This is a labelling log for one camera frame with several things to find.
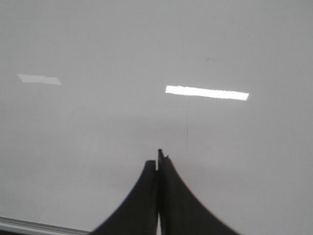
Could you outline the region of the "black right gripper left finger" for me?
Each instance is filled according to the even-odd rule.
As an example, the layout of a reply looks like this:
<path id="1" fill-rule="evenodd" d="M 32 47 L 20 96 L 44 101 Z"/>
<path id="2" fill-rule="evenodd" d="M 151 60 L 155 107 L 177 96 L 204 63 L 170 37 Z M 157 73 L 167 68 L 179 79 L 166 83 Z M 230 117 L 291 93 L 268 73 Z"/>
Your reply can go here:
<path id="1" fill-rule="evenodd" d="M 157 170 L 148 160 L 132 190 L 92 235 L 155 235 L 157 233 Z"/>

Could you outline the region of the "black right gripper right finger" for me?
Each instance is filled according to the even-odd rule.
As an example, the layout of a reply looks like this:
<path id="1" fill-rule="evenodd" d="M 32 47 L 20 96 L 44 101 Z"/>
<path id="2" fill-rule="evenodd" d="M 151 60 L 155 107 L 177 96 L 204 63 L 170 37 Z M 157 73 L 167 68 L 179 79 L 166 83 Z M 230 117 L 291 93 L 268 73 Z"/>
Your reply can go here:
<path id="1" fill-rule="evenodd" d="M 237 235 L 190 191 L 171 159 L 158 150 L 158 209 L 163 235 Z"/>

